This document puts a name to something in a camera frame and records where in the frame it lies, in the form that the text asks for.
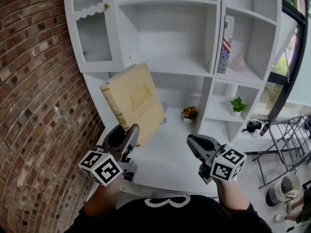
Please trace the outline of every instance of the trash can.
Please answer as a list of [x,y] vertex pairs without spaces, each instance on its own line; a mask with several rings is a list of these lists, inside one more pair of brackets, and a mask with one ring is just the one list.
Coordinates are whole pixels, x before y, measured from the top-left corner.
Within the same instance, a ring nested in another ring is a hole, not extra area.
[[279,179],[267,192],[266,203],[275,206],[288,201],[288,195],[293,191],[298,191],[300,187],[299,178],[293,172],[287,173]]

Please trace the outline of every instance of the green plant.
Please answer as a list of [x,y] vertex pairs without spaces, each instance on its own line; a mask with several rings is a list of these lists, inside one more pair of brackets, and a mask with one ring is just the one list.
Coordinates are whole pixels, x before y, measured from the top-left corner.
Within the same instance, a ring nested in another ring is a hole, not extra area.
[[198,111],[195,107],[187,107],[183,110],[182,114],[184,114],[185,118],[194,120],[198,116]]
[[245,111],[247,105],[242,103],[242,99],[238,97],[237,99],[233,99],[232,101],[229,101],[231,105],[233,106],[234,112],[240,112]]

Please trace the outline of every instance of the cabinet knob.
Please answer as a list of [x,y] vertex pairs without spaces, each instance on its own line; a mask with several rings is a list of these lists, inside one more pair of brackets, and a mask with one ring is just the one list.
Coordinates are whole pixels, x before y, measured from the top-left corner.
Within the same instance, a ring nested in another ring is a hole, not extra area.
[[104,8],[105,8],[105,9],[109,9],[109,8],[110,8],[110,4],[109,4],[109,3],[105,3],[105,4],[104,4]]

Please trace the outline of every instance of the small vase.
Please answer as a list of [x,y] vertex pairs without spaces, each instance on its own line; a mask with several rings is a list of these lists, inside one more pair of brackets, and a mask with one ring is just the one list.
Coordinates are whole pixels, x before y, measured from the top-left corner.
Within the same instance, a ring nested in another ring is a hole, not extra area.
[[192,120],[190,118],[184,117],[184,123],[191,124]]
[[242,55],[239,54],[235,57],[230,63],[229,68],[235,72],[244,72],[246,69],[246,63]]
[[232,114],[234,117],[238,117],[239,115],[241,115],[241,111],[239,111],[239,112],[231,111],[231,114]]

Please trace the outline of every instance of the book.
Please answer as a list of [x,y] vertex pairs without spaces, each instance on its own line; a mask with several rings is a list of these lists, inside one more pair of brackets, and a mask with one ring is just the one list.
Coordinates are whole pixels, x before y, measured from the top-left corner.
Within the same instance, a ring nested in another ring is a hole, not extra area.
[[222,50],[219,60],[218,73],[225,74],[229,62],[231,43],[234,29],[234,17],[225,16],[225,30],[223,37]]
[[125,132],[139,125],[136,147],[144,145],[165,117],[146,63],[128,67],[100,89]]

